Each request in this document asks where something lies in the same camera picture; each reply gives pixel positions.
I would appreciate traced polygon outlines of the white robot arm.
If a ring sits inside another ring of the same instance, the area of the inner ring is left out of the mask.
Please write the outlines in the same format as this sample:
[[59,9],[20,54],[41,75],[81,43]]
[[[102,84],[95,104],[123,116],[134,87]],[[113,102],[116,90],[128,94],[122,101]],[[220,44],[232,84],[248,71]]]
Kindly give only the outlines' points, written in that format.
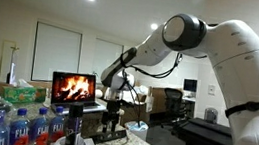
[[211,61],[233,145],[259,145],[259,37],[243,21],[209,25],[193,15],[174,15],[140,45],[122,53],[100,80],[105,87],[126,90],[130,85],[122,70],[157,65],[173,51]]

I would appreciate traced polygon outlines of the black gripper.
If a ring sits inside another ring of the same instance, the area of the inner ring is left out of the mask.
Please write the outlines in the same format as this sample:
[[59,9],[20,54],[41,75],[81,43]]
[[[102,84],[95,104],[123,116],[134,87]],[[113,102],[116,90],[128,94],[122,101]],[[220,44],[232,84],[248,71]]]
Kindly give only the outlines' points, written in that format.
[[116,125],[118,124],[120,115],[120,103],[118,101],[109,100],[107,102],[107,109],[103,112],[102,121],[102,132],[107,132],[107,125],[111,123],[111,132],[115,132]]

